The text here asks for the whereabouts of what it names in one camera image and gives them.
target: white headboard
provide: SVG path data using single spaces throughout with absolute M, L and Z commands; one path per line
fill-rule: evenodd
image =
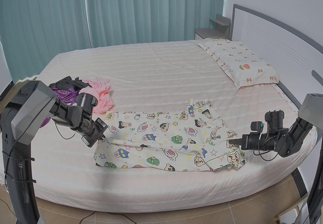
M 234 4 L 230 40 L 271 64 L 280 76 L 278 86 L 298 108 L 307 93 L 323 94 L 323 46 L 298 30 Z

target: bed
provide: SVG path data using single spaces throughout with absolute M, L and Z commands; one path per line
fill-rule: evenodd
M 246 41 L 250 48 L 252 42 Z M 239 134 L 250 132 L 251 121 L 264 122 L 269 110 L 285 112 L 284 126 L 295 121 L 295 110 L 290 100 L 282 97 L 279 87 L 261 84 L 237 91 L 198 43 L 128 44 L 67 52 L 51 60 L 38 79 L 46 85 L 68 75 L 110 79 L 114 111 L 179 112 L 191 98 L 208 98 L 227 125 L 235 126 Z M 302 95 L 297 96 L 295 101 L 302 101 Z M 59 129 L 65 137 L 73 134 L 70 129 Z M 154 212 L 196 208 L 246 197 L 279 182 L 297 168 L 315 142 L 316 137 L 307 136 L 298 153 L 270 162 L 246 151 L 247 163 L 240 170 L 182 173 L 154 168 L 111 169 L 95 165 L 96 146 L 88 148 L 78 134 L 63 140 L 51 121 L 32 142 L 33 178 L 37 180 L 34 189 L 39 198 L 88 210 Z M 270 152 L 264 156 L 268 159 L 274 155 Z M 1 162 L 0 182 L 3 181 Z

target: star print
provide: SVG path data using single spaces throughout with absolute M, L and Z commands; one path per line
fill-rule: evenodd
M 215 151 L 214 149 L 211 151 L 212 156 L 216 156 L 216 153 L 217 153 L 217 151 Z
M 100 156 L 99 156 L 99 157 L 100 157 L 101 159 L 106 158 L 106 157 L 105 157 L 105 155 L 104 155 L 104 154 L 101 154 L 101 153 L 100 153 Z

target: white pillow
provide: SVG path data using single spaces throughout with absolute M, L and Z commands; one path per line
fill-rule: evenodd
M 221 38 L 201 42 L 199 46 L 221 66 L 237 90 L 242 86 L 279 82 L 276 70 L 240 41 Z

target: black cloth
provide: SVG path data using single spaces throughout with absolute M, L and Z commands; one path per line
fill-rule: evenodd
M 70 76 L 67 76 L 56 83 L 50 84 L 48 87 L 56 87 L 59 90 L 68 90 L 70 87 L 72 87 L 75 91 L 80 91 L 81 89 L 85 87 L 89 87 L 90 84 L 84 83 L 79 80 L 79 77 L 75 78 L 75 80 L 72 80 Z

